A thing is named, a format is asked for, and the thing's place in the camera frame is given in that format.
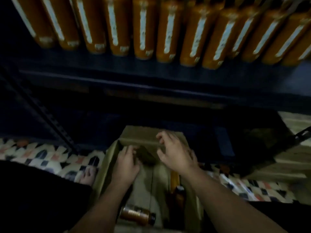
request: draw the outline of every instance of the open cardboard box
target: open cardboard box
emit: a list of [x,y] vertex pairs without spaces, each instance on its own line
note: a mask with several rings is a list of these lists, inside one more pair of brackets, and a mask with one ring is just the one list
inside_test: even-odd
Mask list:
[[[113,167],[123,146],[138,145],[140,148],[137,150],[136,156],[141,160],[143,166],[133,183],[132,191],[126,203],[156,213],[154,228],[165,228],[165,223],[169,221],[166,196],[170,187],[170,169],[161,163],[156,153],[158,147],[165,151],[165,147],[160,145],[156,139],[156,134],[160,131],[162,130],[149,127],[125,127],[120,138],[113,142],[107,150],[93,185],[93,193],[90,199],[92,205],[104,193],[111,182]],[[175,132],[175,134],[188,147],[183,133]],[[186,190],[185,231],[200,232],[203,208],[189,183],[183,178],[181,178],[180,182]],[[129,221],[118,219],[117,224],[127,224],[128,227],[133,228],[133,223]]]

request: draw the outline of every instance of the forearm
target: forearm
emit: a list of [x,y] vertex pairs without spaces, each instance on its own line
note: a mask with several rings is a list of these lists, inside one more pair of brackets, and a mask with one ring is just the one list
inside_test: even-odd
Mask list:
[[286,232],[200,168],[190,168],[184,178],[192,185],[219,233]]
[[70,233],[113,232],[119,205],[127,187],[111,182],[105,193],[90,211],[72,228]]

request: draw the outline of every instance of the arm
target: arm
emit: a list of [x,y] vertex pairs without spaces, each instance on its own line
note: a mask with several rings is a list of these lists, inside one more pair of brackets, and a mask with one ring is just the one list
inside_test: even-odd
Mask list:
[[286,232],[266,215],[206,175],[195,164],[196,158],[194,161],[191,159],[189,151],[174,134],[161,132],[157,138],[166,148],[166,153],[158,149],[159,158],[191,184],[219,233]]
[[133,146],[124,147],[120,151],[112,173],[111,183],[95,206],[80,219],[70,233],[113,232],[119,205],[140,169],[140,162],[134,164],[133,154],[135,153]]

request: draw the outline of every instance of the floor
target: floor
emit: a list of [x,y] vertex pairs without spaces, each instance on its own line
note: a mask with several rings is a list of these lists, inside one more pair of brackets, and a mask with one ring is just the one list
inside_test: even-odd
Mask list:
[[[65,147],[49,144],[23,144],[11,139],[0,139],[0,160],[10,160],[46,170],[77,182],[87,166],[100,168],[104,152],[92,151],[87,156],[69,153]],[[208,175],[218,180],[233,193],[247,201],[293,203],[296,198],[289,186],[282,182],[241,179],[225,165],[210,165]]]

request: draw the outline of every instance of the bare foot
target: bare foot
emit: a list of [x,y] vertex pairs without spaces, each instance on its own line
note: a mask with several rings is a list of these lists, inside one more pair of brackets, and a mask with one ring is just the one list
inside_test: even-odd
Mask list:
[[89,166],[85,169],[84,173],[81,175],[80,184],[91,186],[95,180],[96,168]]

